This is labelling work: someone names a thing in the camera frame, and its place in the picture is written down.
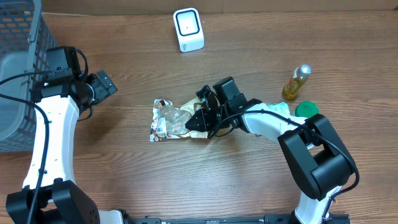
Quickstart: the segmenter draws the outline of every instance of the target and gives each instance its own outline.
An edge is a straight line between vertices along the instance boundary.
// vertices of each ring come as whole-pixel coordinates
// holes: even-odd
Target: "mesh basket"
[[[46,51],[57,43],[42,19],[41,10],[41,0],[0,0],[0,80],[49,69]],[[0,86],[0,92],[31,100],[37,78],[15,79]],[[0,100],[0,152],[33,150],[34,108]]]

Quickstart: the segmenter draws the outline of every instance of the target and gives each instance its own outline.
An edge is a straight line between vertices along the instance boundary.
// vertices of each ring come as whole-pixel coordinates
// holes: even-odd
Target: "wooden table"
[[[316,103],[354,157],[358,188],[332,212],[353,223],[398,218],[398,13],[201,15],[205,48],[181,54],[172,16],[48,17],[60,45],[81,49],[119,91],[75,132],[76,182],[100,209],[133,217],[250,217],[290,213],[299,188],[280,147],[235,130],[224,138],[149,142],[154,99],[182,105],[232,76],[248,99],[283,101],[294,69],[313,67],[290,109]],[[0,155],[0,222],[31,153]]]

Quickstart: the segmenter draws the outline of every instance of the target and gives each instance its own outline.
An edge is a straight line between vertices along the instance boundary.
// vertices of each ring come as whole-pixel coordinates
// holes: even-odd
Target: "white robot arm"
[[[265,103],[260,103],[250,107],[247,111],[274,111],[270,109]],[[287,114],[279,113],[281,116],[295,121],[299,124],[305,124],[305,120],[307,118],[303,117],[295,117]],[[260,114],[260,113],[251,113],[244,114],[242,116],[243,123],[247,130],[253,134],[262,135],[275,143],[278,142],[278,137],[283,135],[286,131],[292,131],[297,129],[297,126],[290,124],[286,121],[282,121],[270,114]],[[313,144],[310,143],[307,145],[307,149],[310,150],[313,147]],[[326,209],[328,199],[330,196],[339,191],[341,186],[336,186],[334,189],[330,190],[326,197],[322,200],[311,199],[306,196],[305,193],[301,193],[300,201],[298,203],[297,208],[295,209],[295,216],[300,223],[311,223],[317,224],[322,222],[322,215]]]
[[[214,84],[213,89],[214,92],[206,85],[197,92],[206,106],[198,110],[185,127],[209,131],[208,138],[212,138],[219,129],[232,126],[231,130],[240,128],[279,144],[302,190],[289,223],[331,223],[328,211],[332,199],[341,193],[341,186],[351,174],[355,172],[358,180],[359,174],[330,122],[320,114],[309,119],[300,118],[278,113],[256,99],[247,101],[232,77]],[[320,145],[324,150],[312,156],[308,150]]]
[[[88,224],[100,223],[100,220],[124,224],[124,220],[130,219],[123,210],[98,210],[75,184],[73,137],[78,117],[88,108],[90,117],[93,105],[118,90],[104,71],[88,75],[86,65],[85,72],[81,73],[76,53],[81,54],[86,62],[82,52],[73,47],[48,49],[51,72],[45,73],[35,84],[33,102],[42,111],[35,109],[37,122],[32,161],[22,191],[9,194],[6,202],[7,212],[16,224],[27,223],[27,220],[28,224]],[[38,170],[41,170],[45,149],[47,156],[40,181]],[[41,211],[49,202],[53,202],[57,209]]]

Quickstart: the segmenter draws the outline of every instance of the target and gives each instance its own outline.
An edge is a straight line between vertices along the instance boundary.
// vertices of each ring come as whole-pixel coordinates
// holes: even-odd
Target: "yellow liquid bottle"
[[[296,68],[293,77],[290,79],[289,83],[284,86],[282,96],[286,100],[294,100],[301,86],[308,80],[310,73],[311,67],[309,65],[302,65]]]

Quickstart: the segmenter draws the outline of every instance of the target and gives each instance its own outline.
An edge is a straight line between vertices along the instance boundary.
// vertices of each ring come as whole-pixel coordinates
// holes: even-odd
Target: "green bottle cap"
[[[318,112],[319,109],[315,103],[312,103],[311,101],[304,101],[296,107],[296,110],[294,110],[294,115],[304,118],[311,118]]]

